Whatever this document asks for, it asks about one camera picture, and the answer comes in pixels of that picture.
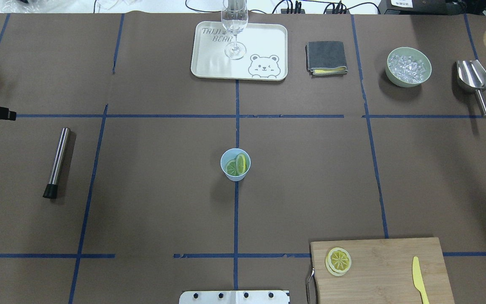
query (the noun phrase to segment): light blue cup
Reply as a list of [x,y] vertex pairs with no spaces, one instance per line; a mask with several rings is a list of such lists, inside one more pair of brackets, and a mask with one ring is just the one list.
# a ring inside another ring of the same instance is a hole
[[[247,170],[245,171],[245,173],[239,176],[229,175],[228,172],[226,172],[226,164],[231,160],[235,160],[235,157],[240,153],[243,153],[245,155],[245,160],[247,161]],[[251,157],[247,154],[247,152],[239,148],[233,148],[224,152],[224,154],[222,154],[222,157],[220,158],[220,167],[222,169],[222,172],[224,172],[224,174],[226,175],[226,177],[228,177],[228,179],[230,179],[233,182],[238,182],[242,180],[245,177],[245,175],[247,175],[248,170],[251,168]]]
[[[426,66],[426,71],[423,73],[423,81],[420,81],[420,82],[417,82],[417,83],[409,83],[409,82],[403,81],[403,80],[399,79],[397,76],[393,75],[393,72],[389,69],[388,62],[389,62],[389,59],[395,54],[397,54],[399,56],[403,56],[403,55],[412,56],[413,61],[422,60],[423,63],[425,64],[425,66]],[[387,56],[386,75],[391,82],[398,85],[399,87],[410,88],[410,87],[415,87],[416,85],[420,85],[420,84],[424,83],[425,81],[427,81],[427,79],[429,79],[431,73],[432,73],[432,66],[430,65],[429,58],[427,58],[425,56],[425,54],[423,54],[422,52],[419,52],[419,50],[409,48],[407,46],[403,46],[401,48],[394,49]]]

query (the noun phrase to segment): wooden cutting board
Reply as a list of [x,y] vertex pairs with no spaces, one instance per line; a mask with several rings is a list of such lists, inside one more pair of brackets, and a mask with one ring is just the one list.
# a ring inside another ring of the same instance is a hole
[[[326,254],[342,247],[351,256],[349,271],[334,277]],[[430,304],[454,304],[442,248],[437,237],[311,242],[319,304],[421,304],[413,286],[412,261],[419,257]]]

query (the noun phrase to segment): lime slice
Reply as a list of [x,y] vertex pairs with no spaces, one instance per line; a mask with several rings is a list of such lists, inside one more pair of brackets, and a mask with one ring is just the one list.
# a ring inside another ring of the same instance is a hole
[[350,269],[351,257],[350,254],[340,247],[332,248],[326,257],[326,268],[336,276],[344,275]]
[[245,154],[240,153],[235,157],[235,169],[238,171],[238,175],[242,175],[247,170],[247,160]]
[[239,173],[235,168],[235,160],[231,160],[226,164],[226,173],[232,176],[239,176]]

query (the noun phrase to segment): folded towel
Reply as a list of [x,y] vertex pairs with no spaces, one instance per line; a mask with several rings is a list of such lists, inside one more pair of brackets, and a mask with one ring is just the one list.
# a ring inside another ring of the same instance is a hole
[[312,41],[307,43],[307,70],[313,75],[345,74],[346,57],[341,41]]

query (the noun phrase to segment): knife blade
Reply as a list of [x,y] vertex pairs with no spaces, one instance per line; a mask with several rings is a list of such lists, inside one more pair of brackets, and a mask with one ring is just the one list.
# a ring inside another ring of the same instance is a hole
[[419,267],[419,258],[417,256],[414,256],[412,261],[412,278],[413,285],[421,293],[421,300],[423,301],[423,304],[429,304],[427,292],[425,291],[425,285],[423,284],[423,277],[421,276],[421,268]]

